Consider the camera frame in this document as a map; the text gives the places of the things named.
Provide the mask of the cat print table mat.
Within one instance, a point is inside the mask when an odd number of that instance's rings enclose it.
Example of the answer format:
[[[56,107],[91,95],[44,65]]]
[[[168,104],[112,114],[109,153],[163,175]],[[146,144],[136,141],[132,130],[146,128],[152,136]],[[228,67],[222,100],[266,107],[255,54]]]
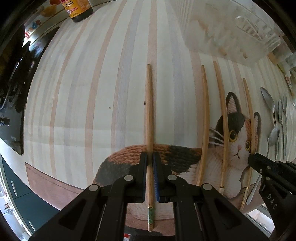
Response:
[[[226,92],[247,113],[243,79],[254,111],[260,113],[259,150],[274,156],[266,138],[270,112],[260,93],[277,98],[288,87],[268,58],[253,66],[190,51],[170,1],[112,1],[79,23],[65,20],[41,57],[29,90],[24,120],[24,154],[30,187],[63,208],[94,180],[111,154],[145,139],[145,76],[154,80],[155,141],[165,146],[201,147],[204,66],[210,125],[221,114],[213,64]]]

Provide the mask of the colourful wall sticker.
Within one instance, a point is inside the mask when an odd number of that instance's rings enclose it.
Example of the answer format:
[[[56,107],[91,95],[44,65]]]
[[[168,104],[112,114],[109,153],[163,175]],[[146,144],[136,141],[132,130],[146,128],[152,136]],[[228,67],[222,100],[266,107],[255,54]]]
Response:
[[[25,21],[25,41],[41,26],[53,26],[68,17],[60,1],[45,1]]]

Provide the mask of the clear plastic utensil tray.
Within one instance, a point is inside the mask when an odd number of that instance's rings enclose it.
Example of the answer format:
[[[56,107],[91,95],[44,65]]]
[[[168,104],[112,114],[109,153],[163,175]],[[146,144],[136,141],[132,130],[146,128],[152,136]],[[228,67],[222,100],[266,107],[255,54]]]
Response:
[[[171,1],[185,45],[202,52],[252,65],[281,44],[274,24],[264,21],[239,1]],[[219,48],[224,47],[227,56]],[[240,52],[243,49],[248,58]]]

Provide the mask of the steel spoon slim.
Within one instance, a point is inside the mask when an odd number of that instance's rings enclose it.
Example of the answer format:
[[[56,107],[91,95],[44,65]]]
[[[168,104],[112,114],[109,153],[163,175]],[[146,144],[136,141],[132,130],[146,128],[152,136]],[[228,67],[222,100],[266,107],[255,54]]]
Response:
[[[278,100],[278,106],[277,106],[277,116],[278,116],[278,121],[280,123],[281,126],[281,132],[282,132],[282,155],[283,158],[285,158],[285,142],[284,142],[284,130],[283,130],[283,122],[282,122],[282,118],[283,118],[283,109],[282,109],[282,103],[281,103],[281,99]]]

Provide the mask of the dark soy sauce bottle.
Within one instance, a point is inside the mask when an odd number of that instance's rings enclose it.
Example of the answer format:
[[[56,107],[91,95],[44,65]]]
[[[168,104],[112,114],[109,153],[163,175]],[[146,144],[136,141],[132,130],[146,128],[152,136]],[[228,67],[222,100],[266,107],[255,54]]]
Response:
[[[88,18],[93,13],[88,0],[61,0],[60,2],[74,23]]]

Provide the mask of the steel spoon large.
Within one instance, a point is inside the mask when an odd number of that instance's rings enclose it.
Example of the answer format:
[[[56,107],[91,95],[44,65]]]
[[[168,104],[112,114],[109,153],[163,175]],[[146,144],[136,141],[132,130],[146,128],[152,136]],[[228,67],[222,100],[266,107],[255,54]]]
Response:
[[[278,126],[275,126],[271,132],[269,133],[269,136],[267,138],[267,143],[268,143],[268,148],[267,148],[267,154],[266,154],[266,157],[268,157],[269,155],[269,150],[270,150],[270,147],[274,146],[277,141],[278,141],[278,137],[280,135],[280,128]],[[255,194],[255,191],[258,187],[258,184],[259,184],[259,181],[261,179],[262,175],[260,174],[255,182],[255,185],[253,187],[253,189],[251,190],[248,198],[247,198],[247,201],[246,201],[246,204],[249,205],[250,202],[252,201],[253,197],[254,197],[254,194]]]

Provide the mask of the white red seasoning packet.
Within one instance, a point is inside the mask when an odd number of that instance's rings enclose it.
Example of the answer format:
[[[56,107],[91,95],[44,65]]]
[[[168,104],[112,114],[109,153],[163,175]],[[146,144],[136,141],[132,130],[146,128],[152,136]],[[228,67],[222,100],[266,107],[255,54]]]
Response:
[[[288,85],[291,95],[293,95],[294,91],[293,91],[293,86],[292,86],[292,75],[291,75],[290,71],[285,73],[285,80],[286,80],[286,83]]]

